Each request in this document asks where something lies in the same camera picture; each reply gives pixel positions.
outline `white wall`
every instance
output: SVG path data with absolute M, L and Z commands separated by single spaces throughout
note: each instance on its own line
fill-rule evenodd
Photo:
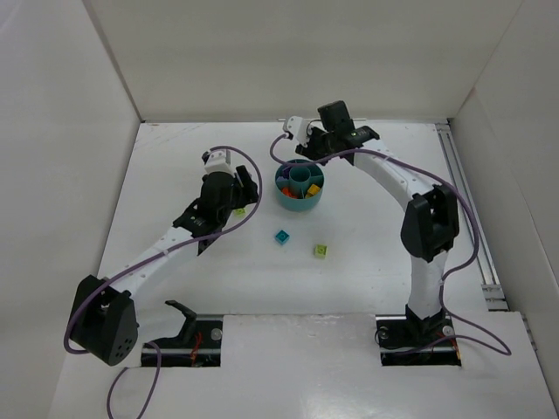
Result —
M 0 4 L 0 416 L 48 414 L 139 121 L 80 0 Z
M 148 120 L 454 116 L 521 0 L 86 0 Z
M 452 123 L 494 262 L 559 406 L 559 2 L 524 1 Z

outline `cube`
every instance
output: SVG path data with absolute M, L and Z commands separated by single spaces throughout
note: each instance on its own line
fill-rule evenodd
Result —
M 308 189 L 307 194 L 311 195 L 311 196 L 315 196 L 316 194 L 318 194 L 321 191 L 321 188 L 316 186 L 316 185 L 311 185 L 311 187 Z
M 323 259 L 326 257 L 326 252 L 328 251 L 328 247 L 324 244 L 317 244 L 314 248 L 314 255 L 317 258 Z
M 287 243 L 287 240 L 289 240 L 289 235 L 287 233 L 285 233 L 285 231 L 280 230 L 278 234 L 276 234 L 276 242 L 278 242 L 279 244 L 281 244 L 282 246 Z

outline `screw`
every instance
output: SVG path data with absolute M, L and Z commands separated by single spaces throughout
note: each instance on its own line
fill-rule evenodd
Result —
M 388 327 L 382 326 L 381 328 L 379 328 L 378 337 L 382 340 L 388 339 Z
M 218 328 L 211 329 L 210 337 L 212 340 L 221 340 L 222 336 L 223 336 L 223 332 L 221 331 L 221 329 Z
M 443 335 L 444 336 L 452 336 L 454 335 L 454 329 L 452 326 L 445 326 L 443 327 Z

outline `teal bowl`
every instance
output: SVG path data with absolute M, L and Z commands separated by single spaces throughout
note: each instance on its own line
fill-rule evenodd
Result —
M 308 160 L 295 159 L 290 163 L 307 163 Z M 312 209 L 321 199 L 324 190 L 324 174 L 317 165 L 304 168 L 289 168 L 288 166 L 280 166 L 275 174 L 276 197 L 279 204 L 286 210 L 294 212 L 303 212 Z M 321 190 L 313 197 L 305 198 L 308 188 L 311 185 L 318 186 Z M 292 198 L 285 195 L 281 190 L 289 188 L 290 192 L 298 196 Z

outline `white table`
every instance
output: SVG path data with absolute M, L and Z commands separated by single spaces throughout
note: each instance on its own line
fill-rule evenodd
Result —
M 402 160 L 449 178 L 432 124 L 368 123 Z M 324 168 L 323 197 L 312 211 L 294 214 L 276 203 L 272 188 L 277 164 L 268 148 L 280 127 L 141 126 L 100 277 L 149 247 L 198 196 L 204 174 L 200 156 L 207 148 L 233 145 L 252 156 L 264 175 L 259 212 L 180 267 L 140 308 L 175 299 L 198 313 L 283 314 L 226 317 L 222 367 L 166 369 L 146 417 L 431 419 L 442 417 L 449 405 L 461 409 L 449 417 L 521 418 L 528 417 L 527 412 L 554 417 L 520 316 L 487 312 L 476 264 L 449 279 L 447 304 L 507 338 L 516 349 L 512 358 L 463 344 L 462 369 L 380 367 L 369 314 L 293 316 L 402 313 L 411 267 L 399 239 L 403 212 L 388 193 L 345 161 Z M 284 141 L 277 151 L 287 160 L 294 157 L 294 146 Z M 245 164 L 237 156 L 233 162 Z M 463 234 L 447 266 L 465 260 L 472 250 L 461 221 Z M 291 235 L 283 247 L 274 241 L 279 230 Z M 328 246 L 325 260 L 314 258 L 316 244 Z M 475 334 L 464 326 L 457 330 Z M 68 355 L 51 417 L 105 417 L 104 401 L 117 369 L 92 356 Z M 114 410 L 122 417 L 135 417 L 152 374 L 151 368 L 142 368 L 123 378 L 114 395 Z M 536 405 L 542 416 L 534 411 Z

